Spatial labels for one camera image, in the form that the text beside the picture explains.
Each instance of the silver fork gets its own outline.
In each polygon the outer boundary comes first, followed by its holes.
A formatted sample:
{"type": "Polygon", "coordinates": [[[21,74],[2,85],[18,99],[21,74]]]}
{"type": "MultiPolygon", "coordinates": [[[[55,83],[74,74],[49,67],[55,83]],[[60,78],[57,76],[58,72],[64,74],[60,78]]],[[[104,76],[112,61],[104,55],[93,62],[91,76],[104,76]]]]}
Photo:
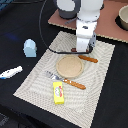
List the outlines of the silver fork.
{"type": "Polygon", "coordinates": [[[51,79],[54,79],[54,80],[63,81],[65,83],[67,83],[67,84],[70,84],[70,85],[75,86],[75,87],[80,88],[80,89],[86,89],[86,87],[84,85],[82,85],[82,84],[76,83],[74,81],[71,81],[71,80],[68,80],[68,79],[65,79],[65,78],[59,78],[57,75],[55,75],[55,74],[53,74],[53,73],[51,73],[49,71],[46,71],[46,76],[48,78],[51,78],[51,79]]]}

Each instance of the round wooden board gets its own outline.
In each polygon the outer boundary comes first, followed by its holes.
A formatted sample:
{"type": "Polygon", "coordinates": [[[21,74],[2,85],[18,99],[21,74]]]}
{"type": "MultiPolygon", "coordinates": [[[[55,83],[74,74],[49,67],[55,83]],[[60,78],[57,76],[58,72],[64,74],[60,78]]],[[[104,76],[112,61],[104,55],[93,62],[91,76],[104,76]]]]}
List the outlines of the round wooden board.
{"type": "Polygon", "coordinates": [[[75,78],[83,72],[84,64],[79,57],[66,55],[58,60],[56,70],[64,78],[75,78]]]}

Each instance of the placemat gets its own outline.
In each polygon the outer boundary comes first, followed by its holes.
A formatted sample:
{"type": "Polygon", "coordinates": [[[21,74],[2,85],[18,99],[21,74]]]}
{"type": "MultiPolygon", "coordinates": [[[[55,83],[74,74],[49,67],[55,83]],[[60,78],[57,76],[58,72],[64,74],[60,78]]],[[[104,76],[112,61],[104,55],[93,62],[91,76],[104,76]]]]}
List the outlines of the placemat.
{"type": "MultiPolygon", "coordinates": [[[[76,39],[75,35],[61,31],[51,43],[50,48],[57,51],[70,51],[72,47],[76,46],[76,39]]],[[[72,79],[84,84],[86,90],[63,83],[65,103],[62,105],[54,104],[52,83],[56,80],[45,77],[44,72],[48,70],[59,75],[55,69],[55,64],[64,55],[55,54],[49,50],[44,53],[26,80],[14,93],[14,96],[60,116],[79,127],[89,128],[114,47],[111,44],[96,41],[96,47],[92,53],[86,56],[98,59],[98,63],[82,60],[85,64],[84,72],[79,77],[72,79]]]]}

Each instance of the black tabletop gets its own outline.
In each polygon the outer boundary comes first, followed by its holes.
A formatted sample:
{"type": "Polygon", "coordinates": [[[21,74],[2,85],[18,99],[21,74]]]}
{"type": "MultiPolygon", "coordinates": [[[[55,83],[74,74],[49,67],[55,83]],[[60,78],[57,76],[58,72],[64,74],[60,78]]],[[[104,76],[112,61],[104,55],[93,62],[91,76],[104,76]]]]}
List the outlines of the black tabletop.
{"type": "MultiPolygon", "coordinates": [[[[52,113],[13,96],[46,51],[38,25],[42,5],[43,2],[11,5],[0,13],[0,73],[18,66],[23,67],[23,71],[12,78],[0,79],[0,104],[31,116],[53,128],[78,128],[52,113]],[[36,58],[25,57],[23,47],[27,39],[32,39],[36,43],[36,58]]],[[[42,35],[48,46],[60,31],[75,34],[73,30],[48,24],[48,19],[55,10],[53,1],[48,0],[41,21],[42,35]]],[[[113,44],[115,49],[91,128],[127,128],[128,44],[102,37],[97,37],[97,40],[113,44]]]]}

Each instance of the butter package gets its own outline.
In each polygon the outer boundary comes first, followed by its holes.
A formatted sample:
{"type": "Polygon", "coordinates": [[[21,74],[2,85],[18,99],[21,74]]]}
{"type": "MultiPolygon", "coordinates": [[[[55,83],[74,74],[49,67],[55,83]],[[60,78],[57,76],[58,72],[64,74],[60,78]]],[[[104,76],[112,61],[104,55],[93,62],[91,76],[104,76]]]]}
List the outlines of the butter package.
{"type": "Polygon", "coordinates": [[[64,103],[64,95],[62,82],[53,82],[54,87],[54,102],[55,104],[63,104],[64,103]]]}

